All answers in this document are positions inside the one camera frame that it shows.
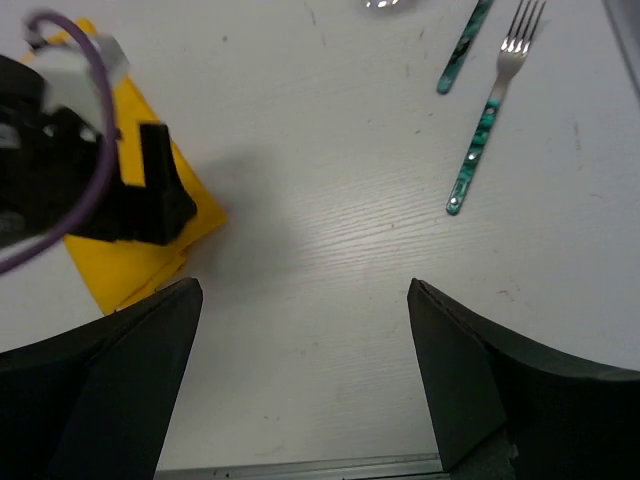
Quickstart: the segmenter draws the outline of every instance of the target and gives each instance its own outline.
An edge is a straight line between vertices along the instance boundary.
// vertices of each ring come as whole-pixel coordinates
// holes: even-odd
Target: fork handle
[[[482,158],[484,147],[489,141],[489,134],[491,133],[493,124],[496,122],[499,110],[500,100],[495,97],[489,97],[489,100],[487,100],[484,106],[476,131],[473,134],[471,145],[469,145],[467,154],[462,162],[462,167],[460,167],[460,171],[458,172],[456,183],[453,184],[453,190],[451,190],[451,195],[449,195],[447,213],[450,215],[458,214],[460,208],[462,208],[464,199],[467,196],[467,191],[469,190],[469,185],[471,184],[471,180],[473,180],[473,175]]]

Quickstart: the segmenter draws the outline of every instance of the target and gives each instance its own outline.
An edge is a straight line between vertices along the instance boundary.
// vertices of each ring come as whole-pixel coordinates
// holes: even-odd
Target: teal marbled handle
[[[493,124],[496,122],[499,109],[500,100],[495,98],[489,98],[489,100],[487,100],[487,104],[484,106],[484,111],[482,112],[476,131],[473,134],[471,145],[464,157],[464,162],[462,162],[460,172],[458,172],[458,178],[456,179],[456,183],[453,185],[451,195],[449,195],[447,213],[450,215],[456,215],[462,207],[462,203],[464,202],[467,191],[469,190],[471,180],[473,180],[473,175],[475,174],[478,164],[480,163],[480,159],[482,158],[484,147],[489,141],[489,134],[491,133]]]
[[[455,82],[456,77],[462,68],[462,64],[467,57],[469,47],[471,47],[471,44],[475,40],[484,19],[487,18],[489,8],[492,4],[493,0],[478,0],[478,4],[473,10],[467,25],[464,27],[462,35],[456,44],[456,48],[451,54],[451,58],[449,58],[447,66],[445,67],[440,80],[438,80],[438,93],[444,95],[445,93],[449,93],[449,90],[451,90],[453,82]]]

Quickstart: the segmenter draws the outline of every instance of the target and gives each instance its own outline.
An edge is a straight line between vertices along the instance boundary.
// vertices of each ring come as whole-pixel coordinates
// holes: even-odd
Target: yellow cloth
[[[88,34],[94,26],[86,19],[77,25]],[[59,34],[51,41],[68,38]],[[144,185],[138,123],[157,122],[151,108],[129,77],[114,91],[122,178],[127,184]],[[65,244],[93,298],[103,313],[131,305],[167,282],[184,265],[188,247],[226,221],[224,212],[189,167],[175,143],[173,157],[182,183],[198,206],[198,213],[180,237],[166,247],[139,242],[101,242],[68,235]]]

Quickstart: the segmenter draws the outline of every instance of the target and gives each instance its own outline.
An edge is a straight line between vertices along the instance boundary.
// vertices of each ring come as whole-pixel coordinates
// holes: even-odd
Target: black plastic part
[[[93,175],[101,141],[81,137],[83,131],[91,132],[63,108],[26,129],[21,148],[0,148],[0,226],[3,215],[23,219],[18,232],[0,228],[0,245],[45,232],[73,207]],[[145,186],[126,185],[118,167],[91,218],[69,233],[167,245],[196,215],[176,171],[166,125],[141,124],[140,140]]]
[[[0,354],[0,478],[151,480],[201,307],[184,279]]]
[[[44,98],[44,79],[26,65],[0,55],[0,112],[24,109],[39,112]]]
[[[518,480],[638,478],[640,372],[549,348],[418,280],[408,300],[446,470],[455,471],[506,418]]]

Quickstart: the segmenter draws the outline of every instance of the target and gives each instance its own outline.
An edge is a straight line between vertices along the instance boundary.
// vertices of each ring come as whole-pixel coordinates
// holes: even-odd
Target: black mount
[[[67,108],[42,113],[45,83],[33,70],[0,56],[0,71],[0,245],[7,245],[46,232],[73,207],[101,137]],[[196,215],[167,126],[140,124],[140,143],[145,186],[126,185],[118,166],[91,218],[70,234],[166,245]]]

